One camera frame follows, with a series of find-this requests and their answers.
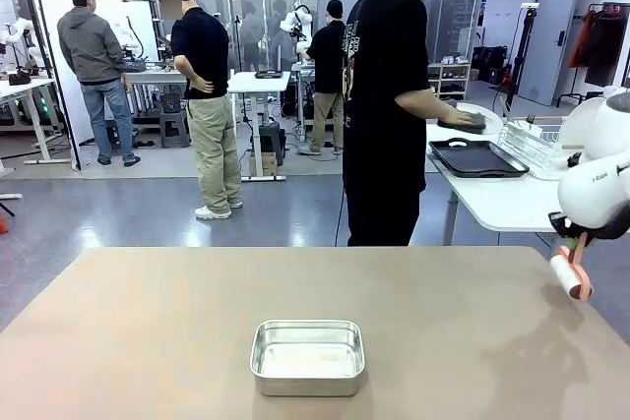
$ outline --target metal tray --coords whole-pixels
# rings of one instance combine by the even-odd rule
[[[365,369],[361,331],[343,320],[264,322],[254,336],[250,369],[262,395],[355,395]]]
[[[458,177],[520,177],[530,168],[489,141],[452,138],[430,142],[435,156]]]

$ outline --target orange cone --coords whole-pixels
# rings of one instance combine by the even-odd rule
[[[0,235],[9,231],[9,223],[0,215]]]

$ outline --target khaki pants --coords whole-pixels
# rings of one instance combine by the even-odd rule
[[[313,94],[315,102],[315,112],[313,116],[313,135],[310,148],[313,151],[319,151],[324,143],[324,133],[326,131],[326,117],[333,109],[333,122],[335,126],[334,141],[335,148],[342,149],[344,147],[344,100],[342,94],[339,93],[322,93],[315,92]]]
[[[234,120],[227,95],[189,100],[188,125],[204,202],[211,211],[227,212],[230,203],[241,201]]]

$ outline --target door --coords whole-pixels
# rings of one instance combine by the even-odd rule
[[[543,105],[553,102],[575,1],[538,0],[519,96]]]

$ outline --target wire dish rack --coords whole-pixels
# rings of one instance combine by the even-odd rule
[[[497,145],[530,167],[530,174],[543,181],[559,181],[566,172],[569,153],[559,143],[561,117],[507,122],[499,133]]]

